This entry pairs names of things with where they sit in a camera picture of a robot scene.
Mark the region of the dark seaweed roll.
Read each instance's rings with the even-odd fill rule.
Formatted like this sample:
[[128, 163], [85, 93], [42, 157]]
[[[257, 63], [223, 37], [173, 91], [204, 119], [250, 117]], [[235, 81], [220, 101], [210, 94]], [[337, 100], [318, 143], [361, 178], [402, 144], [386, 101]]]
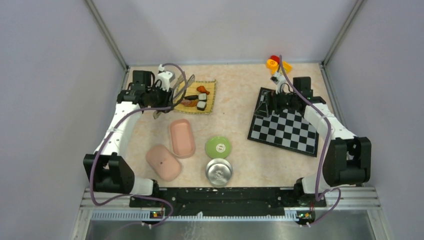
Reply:
[[198, 95], [188, 95], [188, 96], [185, 96], [184, 99], [194, 101], [194, 100], [198, 100], [199, 96]]

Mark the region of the white rice sushi cube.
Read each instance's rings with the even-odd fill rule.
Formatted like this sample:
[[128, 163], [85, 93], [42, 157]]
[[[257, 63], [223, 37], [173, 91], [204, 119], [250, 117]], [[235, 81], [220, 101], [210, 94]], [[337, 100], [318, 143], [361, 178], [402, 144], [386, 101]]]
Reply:
[[196, 105], [197, 110], [199, 111], [205, 111], [207, 107], [207, 102], [206, 101], [199, 101]]

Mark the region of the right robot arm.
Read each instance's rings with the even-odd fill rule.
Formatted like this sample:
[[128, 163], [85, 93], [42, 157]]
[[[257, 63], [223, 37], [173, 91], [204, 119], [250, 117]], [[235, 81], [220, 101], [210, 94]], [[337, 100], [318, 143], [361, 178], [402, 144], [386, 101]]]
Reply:
[[314, 95], [311, 78], [294, 78], [289, 91], [284, 90], [284, 76], [277, 74], [271, 81], [276, 89], [260, 89], [248, 139], [319, 157], [317, 172], [297, 180], [294, 202], [307, 206], [314, 194], [368, 182], [370, 140], [348, 130], [325, 100]]

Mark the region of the silver metal tongs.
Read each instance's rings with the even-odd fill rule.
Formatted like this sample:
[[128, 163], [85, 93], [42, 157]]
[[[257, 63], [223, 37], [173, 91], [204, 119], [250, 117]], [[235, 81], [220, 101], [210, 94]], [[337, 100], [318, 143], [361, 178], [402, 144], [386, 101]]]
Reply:
[[[192, 74], [188, 78], [188, 80], [187, 80], [187, 88], [185, 89], [185, 91], [187, 91], [188, 88], [195, 82], [195, 79], [196, 79], [196, 77], [195, 77], [194, 74]], [[172, 101], [173, 101], [174, 106], [177, 105], [177, 103], [179, 102], [179, 100], [182, 100], [185, 97], [185, 93], [184, 93], [184, 90], [183, 90], [184, 87], [185, 87], [184, 77], [181, 74], [178, 77], [177, 81], [175, 82], [175, 84], [174, 84], [174, 86], [172, 88], [173, 91], [174, 91], [173, 98], [172, 98]]]

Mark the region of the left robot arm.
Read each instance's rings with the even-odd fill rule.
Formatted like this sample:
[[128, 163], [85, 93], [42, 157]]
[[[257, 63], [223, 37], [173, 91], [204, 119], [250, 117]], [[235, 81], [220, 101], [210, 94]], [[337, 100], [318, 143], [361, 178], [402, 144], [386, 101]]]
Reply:
[[134, 127], [146, 110], [168, 112], [173, 108], [175, 74], [167, 70], [137, 70], [133, 81], [117, 96], [115, 112], [105, 136], [83, 165], [93, 192], [141, 195], [149, 207], [160, 202], [152, 179], [137, 177], [125, 161]]

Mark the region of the brown meat piece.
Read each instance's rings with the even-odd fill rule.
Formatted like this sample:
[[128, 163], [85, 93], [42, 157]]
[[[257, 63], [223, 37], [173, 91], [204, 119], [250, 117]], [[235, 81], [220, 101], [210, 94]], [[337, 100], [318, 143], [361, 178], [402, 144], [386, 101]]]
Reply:
[[188, 99], [184, 99], [181, 101], [181, 105], [183, 105], [184, 107], [191, 107], [193, 103], [193, 100], [188, 100]]

